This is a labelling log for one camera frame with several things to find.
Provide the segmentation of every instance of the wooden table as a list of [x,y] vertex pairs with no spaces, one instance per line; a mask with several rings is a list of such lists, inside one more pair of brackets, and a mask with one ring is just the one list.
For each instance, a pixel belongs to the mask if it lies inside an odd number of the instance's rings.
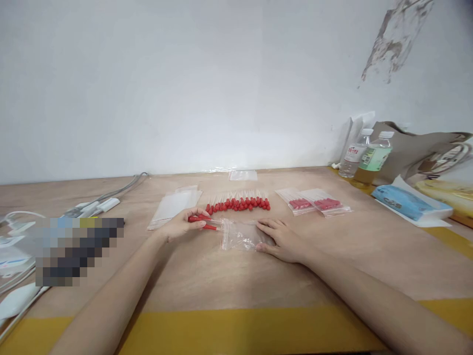
[[[58,217],[125,185],[130,178],[0,186],[0,213]],[[2,354],[46,354],[72,317],[146,237],[166,192],[191,184],[201,204],[216,193],[266,189],[271,211],[220,212],[235,220],[279,217],[322,250],[349,261],[473,335],[473,263],[468,241],[445,228],[417,228],[325,167],[258,171],[258,181],[227,173],[152,176],[104,217],[124,217],[125,237],[88,269],[78,287],[45,293],[0,347]],[[292,216],[275,189],[323,188],[354,210],[325,219]],[[220,249],[202,231],[167,245],[121,345],[121,354],[297,354],[383,349],[381,342],[317,276],[269,255]]]

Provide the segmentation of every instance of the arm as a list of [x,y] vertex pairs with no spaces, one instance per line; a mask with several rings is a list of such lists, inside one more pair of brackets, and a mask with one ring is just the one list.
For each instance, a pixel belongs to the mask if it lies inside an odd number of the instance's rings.
[[304,264],[317,274],[354,313],[397,354],[473,354],[471,339],[420,304],[380,280],[323,253],[277,219],[262,219],[258,228],[276,246],[257,251]]
[[203,221],[187,221],[197,213],[208,216],[197,207],[184,210],[148,238],[79,312],[50,355],[113,354],[158,262],[158,251],[190,229],[204,227]]

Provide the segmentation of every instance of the bottle label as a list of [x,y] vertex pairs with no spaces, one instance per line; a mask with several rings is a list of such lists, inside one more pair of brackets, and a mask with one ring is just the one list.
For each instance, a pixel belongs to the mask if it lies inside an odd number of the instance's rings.
[[366,147],[358,147],[356,145],[351,145],[350,148],[346,151],[345,160],[350,163],[359,163],[363,157]]
[[392,148],[367,148],[361,159],[360,168],[368,171],[380,171]]

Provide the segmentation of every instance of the plastic bottle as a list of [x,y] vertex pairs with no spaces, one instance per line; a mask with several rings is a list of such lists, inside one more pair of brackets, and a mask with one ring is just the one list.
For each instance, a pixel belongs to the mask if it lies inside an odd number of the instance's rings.
[[390,138],[394,136],[394,132],[383,131],[379,134],[378,139],[368,145],[368,148],[361,158],[355,177],[350,183],[357,188],[368,188],[371,186],[374,178],[383,167],[393,147]]
[[358,165],[360,165],[361,158],[363,157],[366,148],[370,144],[371,133],[373,133],[373,130],[370,128],[361,130],[356,142],[348,147],[345,158],[343,159],[338,170],[338,175],[344,178],[352,178],[355,176],[355,172],[358,168]]

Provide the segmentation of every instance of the green label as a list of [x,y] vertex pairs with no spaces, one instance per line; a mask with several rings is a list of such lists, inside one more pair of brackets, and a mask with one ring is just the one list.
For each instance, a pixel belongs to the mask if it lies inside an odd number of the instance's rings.
[[361,158],[360,168],[368,171],[380,171],[392,148],[368,148]]

